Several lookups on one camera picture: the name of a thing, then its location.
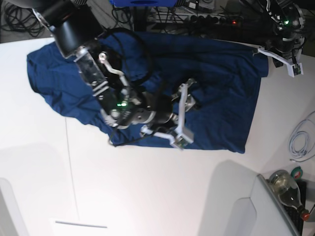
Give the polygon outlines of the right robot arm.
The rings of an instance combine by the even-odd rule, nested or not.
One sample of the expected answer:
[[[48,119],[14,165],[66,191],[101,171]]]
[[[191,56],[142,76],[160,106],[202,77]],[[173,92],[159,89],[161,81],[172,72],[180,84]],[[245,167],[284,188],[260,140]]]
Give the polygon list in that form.
[[[84,82],[99,101],[106,124],[125,129],[147,124],[184,129],[188,111],[188,83],[180,85],[179,112],[172,110],[172,97],[149,95],[140,89],[153,73],[151,55],[143,40],[124,28],[104,30],[84,0],[14,0],[13,5],[30,10],[53,36],[65,58],[73,56]],[[122,53],[101,44],[117,33],[130,35],[140,46],[148,64],[143,77],[132,80]]]

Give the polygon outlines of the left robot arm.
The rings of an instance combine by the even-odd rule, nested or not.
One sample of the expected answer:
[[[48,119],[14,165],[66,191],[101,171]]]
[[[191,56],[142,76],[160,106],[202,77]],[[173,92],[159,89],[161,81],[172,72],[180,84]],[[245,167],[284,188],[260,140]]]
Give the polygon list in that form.
[[[276,67],[289,62],[299,74],[301,66],[298,61],[306,41],[301,8],[292,0],[242,0],[240,3],[259,13],[263,26],[273,34],[264,42],[262,52],[271,53]]]

